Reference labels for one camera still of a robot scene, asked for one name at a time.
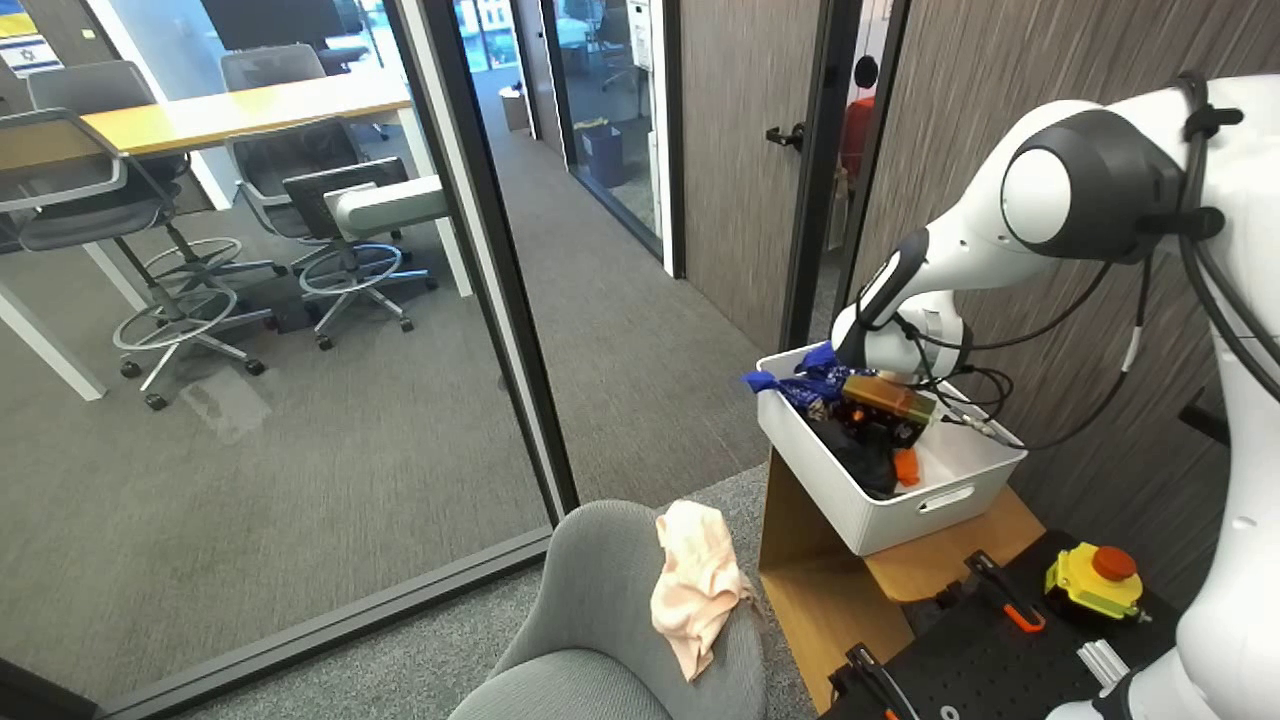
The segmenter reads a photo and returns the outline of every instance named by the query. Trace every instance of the chair base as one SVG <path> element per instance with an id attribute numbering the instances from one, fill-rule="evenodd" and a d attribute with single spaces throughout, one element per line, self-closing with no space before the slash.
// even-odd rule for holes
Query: chair base
<path id="1" fill-rule="evenodd" d="M 117 331 L 111 345 L 129 354 L 120 365 L 120 377 L 135 381 L 143 377 L 138 354 L 156 354 L 153 372 L 138 381 L 138 397 L 153 412 L 167 406 L 167 397 L 156 392 L 156 385 L 190 351 L 206 349 L 215 354 L 226 354 L 246 377 L 259 377 L 266 365 L 246 354 L 237 345 L 215 340 L 211 331 L 226 331 L 240 323 L 262 323 L 273 319 L 266 307 L 237 310 L 240 296 L 233 287 L 195 287 L 184 296 L 162 296 L 138 310 L 131 310 Z"/>
<path id="2" fill-rule="evenodd" d="M 331 243 L 326 251 L 310 254 L 298 270 L 298 287 L 303 296 L 331 296 L 326 310 L 310 323 L 321 351 L 337 345 L 331 323 L 360 296 L 378 304 L 400 323 L 400 331 L 413 331 L 414 323 L 409 319 L 409 310 L 378 292 L 388 284 L 409 284 L 409 280 L 430 284 L 430 270 L 402 268 L 402 251 L 394 243 L 360 241 L 360 243 Z"/>

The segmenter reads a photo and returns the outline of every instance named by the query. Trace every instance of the white cloth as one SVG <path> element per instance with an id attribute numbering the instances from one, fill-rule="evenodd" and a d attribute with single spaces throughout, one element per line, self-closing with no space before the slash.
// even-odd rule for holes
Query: white cloth
<path id="1" fill-rule="evenodd" d="M 668 634 L 685 680 L 712 664 L 712 643 L 751 579 L 735 569 L 721 507 L 677 500 L 657 515 L 665 570 L 651 586 L 651 627 Z"/>

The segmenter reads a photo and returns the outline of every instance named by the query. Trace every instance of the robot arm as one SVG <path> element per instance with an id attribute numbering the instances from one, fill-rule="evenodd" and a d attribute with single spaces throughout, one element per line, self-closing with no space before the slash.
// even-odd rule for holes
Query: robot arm
<path id="1" fill-rule="evenodd" d="M 1006 287 L 1057 261 L 1149 261 L 1158 241 L 1180 236 L 1190 287 L 1215 328 L 1230 488 L 1210 570 L 1180 619 L 1174 647 L 1123 683 L 1120 705 L 1134 720 L 1274 714 L 1280 706 L 1280 74 L 1215 81 L 1210 96 L 1243 106 L 1248 124 L 1210 143 L 1195 139 L 1190 153 L 1184 93 L 1026 113 L 978 164 L 961 203 L 908 233 L 830 328 L 830 349 L 850 368 L 949 377 L 966 345 L 951 307 L 955 287 Z M 1187 215 L 1184 209 L 1201 203 L 1201 181 L 1215 211 Z M 1109 710 L 1064 705 L 1053 714 Z"/>
<path id="2" fill-rule="evenodd" d="M 850 368 L 949 377 L 966 345 L 955 287 L 1006 287 L 1057 261 L 1145 261 L 1174 198 L 1174 159 L 1123 116 L 1045 105 L 995 143 L 955 209 L 899 241 L 834 317 L 830 349 Z"/>

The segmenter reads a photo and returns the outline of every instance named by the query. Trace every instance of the door handle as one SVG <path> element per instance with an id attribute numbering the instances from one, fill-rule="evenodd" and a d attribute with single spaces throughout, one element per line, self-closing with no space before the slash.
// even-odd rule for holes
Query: door handle
<path id="1" fill-rule="evenodd" d="M 779 147 L 791 147 L 791 153 L 804 153 L 804 124 L 791 124 L 791 130 L 768 128 L 764 139 L 779 143 Z"/>

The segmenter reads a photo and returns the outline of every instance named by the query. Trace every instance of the white bin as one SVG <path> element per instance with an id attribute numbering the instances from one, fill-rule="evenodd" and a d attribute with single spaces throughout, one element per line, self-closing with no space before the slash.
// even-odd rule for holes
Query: white bin
<path id="1" fill-rule="evenodd" d="M 791 377 L 804 351 L 809 349 L 776 351 L 754 368 Z M 779 392 L 754 397 L 754 419 L 764 434 L 789 458 L 850 556 L 871 556 L 881 548 L 978 515 L 1001 496 L 1011 466 L 1026 456 L 1015 446 L 1006 429 L 993 422 L 993 433 L 1004 439 L 1001 444 L 966 422 L 940 422 L 940 412 L 944 406 L 934 406 L 917 439 L 919 484 L 899 496 L 871 500 Z"/>

